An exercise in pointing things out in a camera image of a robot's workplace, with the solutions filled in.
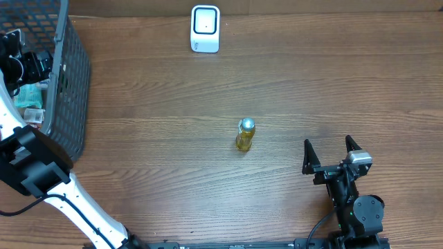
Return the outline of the yellow liquid bottle silver cap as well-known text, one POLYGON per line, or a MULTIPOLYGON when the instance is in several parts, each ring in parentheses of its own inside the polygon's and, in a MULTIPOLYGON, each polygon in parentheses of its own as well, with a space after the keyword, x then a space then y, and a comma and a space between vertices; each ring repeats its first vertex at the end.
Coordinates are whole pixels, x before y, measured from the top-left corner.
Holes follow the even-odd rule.
POLYGON ((252 145, 252 139, 255 135, 255 121, 252 118, 243 118, 238 124, 238 133, 236 136, 236 147, 240 151, 248 151, 252 145))

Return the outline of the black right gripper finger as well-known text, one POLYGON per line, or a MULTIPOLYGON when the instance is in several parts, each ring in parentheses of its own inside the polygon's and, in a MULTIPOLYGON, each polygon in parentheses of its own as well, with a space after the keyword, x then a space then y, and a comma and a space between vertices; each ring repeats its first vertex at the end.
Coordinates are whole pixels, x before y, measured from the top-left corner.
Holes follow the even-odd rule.
POLYGON ((354 139, 351 137, 351 135, 346 135, 345 144, 346 144, 347 152, 361 150, 361 147, 354 141, 354 139))
POLYGON ((303 174, 314 174, 315 168, 320 167, 320 161, 308 139, 304 141, 304 159, 302 165, 303 174))

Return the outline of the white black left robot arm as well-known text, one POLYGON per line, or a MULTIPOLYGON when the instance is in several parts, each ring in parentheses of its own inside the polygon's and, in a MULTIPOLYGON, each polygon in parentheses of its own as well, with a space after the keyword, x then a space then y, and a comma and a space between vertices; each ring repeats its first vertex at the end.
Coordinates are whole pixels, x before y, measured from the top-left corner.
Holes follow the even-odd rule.
POLYGON ((135 234, 109 216, 81 186, 64 149, 38 129, 19 119, 11 96, 25 84, 46 80, 51 54, 24 53, 20 29, 1 34, 1 181, 36 201, 16 216, 46 202, 62 212, 92 242, 94 248, 146 248, 135 234))

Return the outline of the beige PanTree snack pouch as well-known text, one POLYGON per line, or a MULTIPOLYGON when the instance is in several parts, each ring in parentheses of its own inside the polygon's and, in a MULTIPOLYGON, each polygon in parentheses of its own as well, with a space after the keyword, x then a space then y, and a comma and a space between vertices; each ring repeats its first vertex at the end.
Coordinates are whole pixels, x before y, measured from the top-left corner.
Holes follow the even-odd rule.
POLYGON ((25 122, 41 124, 44 121, 44 109, 30 109, 24 111, 23 119, 25 122))

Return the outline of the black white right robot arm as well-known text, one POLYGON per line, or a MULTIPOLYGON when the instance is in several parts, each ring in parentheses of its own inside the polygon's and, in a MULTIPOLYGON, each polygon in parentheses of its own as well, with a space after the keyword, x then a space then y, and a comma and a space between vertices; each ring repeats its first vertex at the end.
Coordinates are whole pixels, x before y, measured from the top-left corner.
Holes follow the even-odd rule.
POLYGON ((383 231, 385 204, 377 195, 361 196, 356 180, 369 172, 373 159, 349 135, 345 137, 347 156, 337 165, 322 166, 311 142, 304 141, 302 173, 314 175, 315 185, 325 185, 334 209, 311 230, 303 246, 306 248, 389 248, 387 239, 379 238, 383 231), (325 239, 313 240, 315 231, 336 216, 338 230, 325 239))

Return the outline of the teal snack bar wrapper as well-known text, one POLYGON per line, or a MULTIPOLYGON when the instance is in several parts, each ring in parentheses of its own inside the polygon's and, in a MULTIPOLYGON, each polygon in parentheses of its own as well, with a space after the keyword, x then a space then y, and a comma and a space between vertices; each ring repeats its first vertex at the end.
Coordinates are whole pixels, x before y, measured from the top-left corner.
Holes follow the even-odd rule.
POLYGON ((14 103, 17 108, 37 108, 43 106, 42 90, 34 84, 26 84, 19 88, 19 94, 14 98, 14 103))

